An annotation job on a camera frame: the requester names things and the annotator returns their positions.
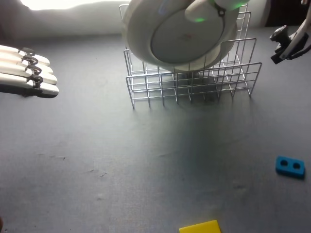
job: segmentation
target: wire rack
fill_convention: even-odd
[[[120,6],[123,20],[128,4]],[[190,102],[194,96],[201,96],[204,101],[212,95],[218,100],[222,93],[230,93],[232,98],[236,91],[244,90],[252,95],[262,63],[252,63],[256,38],[247,38],[251,13],[247,4],[240,8],[237,19],[237,39],[223,43],[234,43],[232,50],[217,64],[210,68],[184,72],[169,72],[146,62],[142,62],[129,50],[124,50],[127,68],[126,84],[133,108],[135,102],[147,100],[149,107],[154,99],[175,98],[178,104],[187,98]]]

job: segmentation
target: metal dish rack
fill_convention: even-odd
[[[123,20],[128,4],[120,6]],[[183,97],[193,101],[194,96],[201,95],[203,100],[214,95],[218,100],[222,93],[230,93],[232,98],[236,91],[245,90],[252,95],[262,63],[251,63],[256,38],[247,38],[247,30],[251,13],[247,11],[247,4],[240,8],[237,19],[237,39],[225,41],[232,43],[232,50],[210,68],[189,70],[185,72],[169,72],[136,58],[129,49],[124,50],[127,68],[126,84],[131,103],[135,108],[138,100],[147,100],[149,107],[151,100],[175,98],[178,104]]]

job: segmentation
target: metal wire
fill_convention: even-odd
[[[127,6],[120,6],[122,19]],[[256,39],[247,38],[250,17],[247,4],[243,5],[237,19],[237,39],[222,43],[234,43],[232,50],[211,68],[190,70],[189,64],[188,71],[175,72],[174,68],[174,72],[169,72],[140,61],[126,48],[126,84],[133,108],[138,100],[147,100],[151,106],[152,100],[162,99],[164,105],[165,99],[169,97],[174,97],[178,104],[181,97],[188,97],[193,102],[193,96],[201,95],[206,101],[207,95],[217,95],[220,99],[224,92],[230,93],[233,98],[236,91],[240,90],[246,90],[251,96],[262,63],[251,63]]]

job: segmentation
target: white wall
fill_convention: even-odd
[[[120,33],[119,5],[128,3],[127,0],[107,0],[67,10],[32,11],[19,0],[5,1],[6,4],[0,4],[0,11],[9,22],[4,29],[14,39]],[[250,1],[251,27],[264,25],[267,1]]]

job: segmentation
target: bright light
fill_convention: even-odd
[[[20,0],[25,6],[31,10],[60,10],[69,9],[75,6],[90,4],[105,0]]]

